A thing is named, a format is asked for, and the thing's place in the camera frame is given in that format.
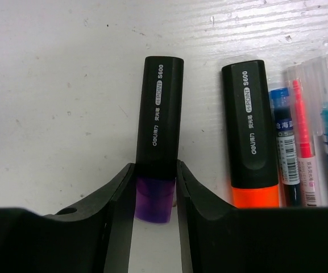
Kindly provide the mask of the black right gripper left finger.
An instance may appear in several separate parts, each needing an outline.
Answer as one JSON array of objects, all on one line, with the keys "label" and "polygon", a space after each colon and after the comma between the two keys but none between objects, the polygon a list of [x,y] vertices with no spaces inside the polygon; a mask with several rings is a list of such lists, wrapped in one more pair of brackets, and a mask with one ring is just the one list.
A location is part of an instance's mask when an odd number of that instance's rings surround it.
[{"label": "black right gripper left finger", "polygon": [[134,167],[56,214],[0,208],[0,272],[127,272]]}]

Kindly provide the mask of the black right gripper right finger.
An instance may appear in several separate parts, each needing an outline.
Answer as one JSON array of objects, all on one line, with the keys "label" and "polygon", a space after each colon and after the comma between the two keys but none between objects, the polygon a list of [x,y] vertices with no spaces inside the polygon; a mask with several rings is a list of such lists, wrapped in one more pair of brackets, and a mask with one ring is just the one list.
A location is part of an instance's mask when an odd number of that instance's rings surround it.
[{"label": "black right gripper right finger", "polygon": [[177,162],[183,272],[328,272],[328,208],[238,209]]}]

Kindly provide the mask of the orange highlighter marker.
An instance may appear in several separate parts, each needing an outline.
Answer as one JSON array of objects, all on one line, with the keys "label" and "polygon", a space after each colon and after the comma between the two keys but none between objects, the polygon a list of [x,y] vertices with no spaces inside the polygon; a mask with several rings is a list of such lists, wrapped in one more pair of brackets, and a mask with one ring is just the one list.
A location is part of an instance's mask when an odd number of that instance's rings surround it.
[{"label": "orange highlighter marker", "polygon": [[221,72],[234,206],[278,208],[278,157],[265,63],[233,63]]}]

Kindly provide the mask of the purple highlighter marker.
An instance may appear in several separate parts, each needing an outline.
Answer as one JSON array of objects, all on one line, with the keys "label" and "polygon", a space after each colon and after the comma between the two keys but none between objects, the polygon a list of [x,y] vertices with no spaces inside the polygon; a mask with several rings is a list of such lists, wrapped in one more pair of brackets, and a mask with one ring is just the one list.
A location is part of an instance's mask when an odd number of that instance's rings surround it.
[{"label": "purple highlighter marker", "polygon": [[171,219],[183,76],[184,60],[179,57],[145,59],[135,159],[135,217],[152,224],[167,224]]}]

